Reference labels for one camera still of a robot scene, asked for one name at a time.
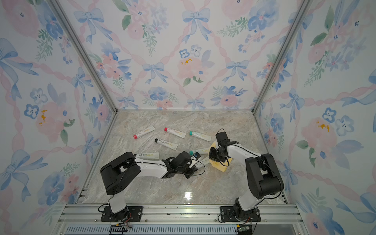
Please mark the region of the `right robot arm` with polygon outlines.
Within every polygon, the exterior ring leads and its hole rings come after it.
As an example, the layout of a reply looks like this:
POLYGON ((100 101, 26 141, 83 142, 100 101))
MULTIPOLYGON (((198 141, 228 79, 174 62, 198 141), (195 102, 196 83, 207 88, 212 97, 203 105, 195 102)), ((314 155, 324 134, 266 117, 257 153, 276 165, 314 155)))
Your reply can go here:
POLYGON ((238 142, 229 142, 223 146, 213 143, 209 150, 209 159, 229 166, 234 159, 246 168, 248 189, 234 202, 234 216, 239 221, 255 219, 257 206, 265 199, 278 198, 284 189, 284 183, 271 154, 259 154, 246 149, 238 142))

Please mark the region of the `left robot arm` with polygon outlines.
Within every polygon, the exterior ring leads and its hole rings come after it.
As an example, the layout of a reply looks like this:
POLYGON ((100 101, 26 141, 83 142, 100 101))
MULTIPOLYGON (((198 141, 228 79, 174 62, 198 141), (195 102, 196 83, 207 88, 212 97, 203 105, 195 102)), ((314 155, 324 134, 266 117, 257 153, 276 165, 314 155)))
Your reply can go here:
POLYGON ((161 161, 150 161, 138 158, 132 152, 126 152, 100 169, 102 181, 107 195, 110 195, 109 207, 113 214, 126 208, 126 202, 121 192, 137 177, 156 177, 168 179, 176 174, 182 174, 187 179, 195 176, 201 155, 181 152, 177 157, 161 161))

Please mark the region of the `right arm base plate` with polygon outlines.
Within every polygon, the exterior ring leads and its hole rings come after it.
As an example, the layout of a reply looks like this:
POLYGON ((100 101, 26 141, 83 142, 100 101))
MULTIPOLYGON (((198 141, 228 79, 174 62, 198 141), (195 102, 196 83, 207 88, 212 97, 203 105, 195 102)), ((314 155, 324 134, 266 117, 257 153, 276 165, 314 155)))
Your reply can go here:
POLYGON ((235 206, 221 206, 219 207, 219 221, 220 222, 261 222, 260 212, 258 208, 253 208, 248 211, 243 211, 241 208, 235 206))

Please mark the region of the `dark cap toothpaste tube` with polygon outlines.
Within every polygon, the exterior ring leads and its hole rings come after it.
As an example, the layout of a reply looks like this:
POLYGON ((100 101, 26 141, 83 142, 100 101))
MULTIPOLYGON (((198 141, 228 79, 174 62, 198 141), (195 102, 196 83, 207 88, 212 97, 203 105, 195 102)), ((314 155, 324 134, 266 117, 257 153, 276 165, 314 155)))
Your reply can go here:
POLYGON ((210 163, 210 160, 208 157, 204 158, 204 159, 200 159, 198 161, 195 162, 195 166, 200 169, 200 168, 203 168, 204 166, 206 166, 207 164, 210 163))

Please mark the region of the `yellow cleaning cloth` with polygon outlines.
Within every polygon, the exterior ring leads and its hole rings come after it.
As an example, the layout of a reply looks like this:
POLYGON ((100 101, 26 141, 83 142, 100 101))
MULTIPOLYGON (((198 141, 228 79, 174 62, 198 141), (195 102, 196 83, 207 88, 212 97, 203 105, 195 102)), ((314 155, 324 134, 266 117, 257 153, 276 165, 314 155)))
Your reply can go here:
POLYGON ((214 161, 214 160, 211 158, 211 149, 212 149, 212 148, 216 148, 216 144, 217 144, 217 142, 213 142, 213 143, 211 144, 211 146, 210 146, 210 150, 209 150, 209 162, 210 162, 210 164, 211 164, 214 168, 216 168, 216 169, 218 169, 218 170, 220 170, 220 171, 222 171, 222 172, 225 172, 226 169, 228 168, 228 166, 230 165, 232 159, 231 159, 231 158, 227 159, 228 161, 225 162, 225 163, 214 161))

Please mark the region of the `toothpaste tube near left arm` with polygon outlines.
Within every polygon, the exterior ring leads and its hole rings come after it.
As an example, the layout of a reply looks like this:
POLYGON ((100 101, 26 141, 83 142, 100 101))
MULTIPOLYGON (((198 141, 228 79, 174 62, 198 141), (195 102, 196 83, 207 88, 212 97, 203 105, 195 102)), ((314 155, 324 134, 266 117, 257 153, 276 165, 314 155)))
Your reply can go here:
POLYGON ((144 160, 159 160, 159 153, 141 153, 134 155, 137 158, 144 159, 144 160))

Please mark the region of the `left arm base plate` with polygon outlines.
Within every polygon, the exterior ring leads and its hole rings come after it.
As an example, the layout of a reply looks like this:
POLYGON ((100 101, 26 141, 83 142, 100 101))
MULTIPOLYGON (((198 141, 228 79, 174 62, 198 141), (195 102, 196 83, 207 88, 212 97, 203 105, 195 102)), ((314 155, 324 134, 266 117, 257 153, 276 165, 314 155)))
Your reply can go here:
POLYGON ((103 209, 101 222, 140 222, 143 206, 126 206, 120 212, 114 213, 111 211, 110 206, 106 206, 103 209))

